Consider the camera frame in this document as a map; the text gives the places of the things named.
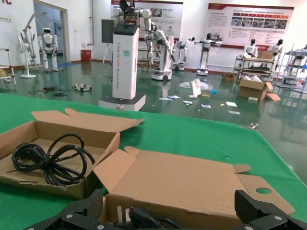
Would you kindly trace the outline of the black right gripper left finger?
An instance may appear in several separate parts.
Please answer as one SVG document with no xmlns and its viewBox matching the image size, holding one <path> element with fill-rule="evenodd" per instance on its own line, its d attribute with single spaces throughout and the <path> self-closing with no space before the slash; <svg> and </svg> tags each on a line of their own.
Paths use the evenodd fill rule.
<svg viewBox="0 0 307 230">
<path fill-rule="evenodd" d="M 103 211 L 103 190 L 95 189 L 82 200 L 70 202 L 58 214 L 26 227 L 26 230 L 95 230 Z"/>
</svg>

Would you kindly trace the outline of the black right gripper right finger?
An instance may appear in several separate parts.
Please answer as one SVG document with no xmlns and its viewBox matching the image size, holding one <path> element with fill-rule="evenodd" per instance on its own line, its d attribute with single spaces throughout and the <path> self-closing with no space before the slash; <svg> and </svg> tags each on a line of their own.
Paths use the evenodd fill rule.
<svg viewBox="0 0 307 230">
<path fill-rule="evenodd" d="M 307 230 L 307 224 L 297 220 L 272 203 L 258 201 L 243 190 L 235 191 L 235 211 L 242 225 L 236 230 Z"/>
</svg>

